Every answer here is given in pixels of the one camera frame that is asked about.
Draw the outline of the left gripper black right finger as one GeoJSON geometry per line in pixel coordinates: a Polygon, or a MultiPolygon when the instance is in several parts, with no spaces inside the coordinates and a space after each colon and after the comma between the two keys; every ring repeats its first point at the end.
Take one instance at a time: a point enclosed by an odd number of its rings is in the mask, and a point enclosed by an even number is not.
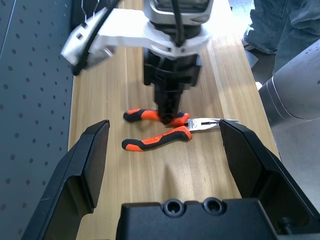
{"type": "Polygon", "coordinates": [[[319,234],[319,212],[255,132],[226,119],[219,122],[219,129],[241,197],[259,201],[278,235],[319,234]]]}

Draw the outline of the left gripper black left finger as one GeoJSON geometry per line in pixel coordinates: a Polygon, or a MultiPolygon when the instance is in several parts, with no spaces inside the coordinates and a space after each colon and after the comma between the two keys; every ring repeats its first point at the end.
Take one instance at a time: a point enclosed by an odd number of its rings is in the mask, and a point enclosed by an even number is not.
{"type": "Polygon", "coordinates": [[[82,218],[98,205],[109,128],[108,120],[89,126],[59,161],[22,239],[76,239],[82,218]]]}

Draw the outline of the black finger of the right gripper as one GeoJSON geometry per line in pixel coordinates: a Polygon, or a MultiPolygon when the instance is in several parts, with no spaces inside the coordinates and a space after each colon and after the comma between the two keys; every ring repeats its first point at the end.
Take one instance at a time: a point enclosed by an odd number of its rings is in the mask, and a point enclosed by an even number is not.
{"type": "Polygon", "coordinates": [[[158,117],[164,125],[171,123],[178,114],[181,93],[155,93],[158,117]]]}

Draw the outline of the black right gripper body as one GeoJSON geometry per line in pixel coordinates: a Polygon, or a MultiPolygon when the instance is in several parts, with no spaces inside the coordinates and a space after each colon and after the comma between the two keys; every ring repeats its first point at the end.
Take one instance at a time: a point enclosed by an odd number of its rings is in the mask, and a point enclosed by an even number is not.
{"type": "Polygon", "coordinates": [[[182,85],[184,89],[196,86],[202,68],[199,54],[169,59],[158,56],[151,50],[143,50],[143,84],[171,85],[172,89],[182,85]]]}

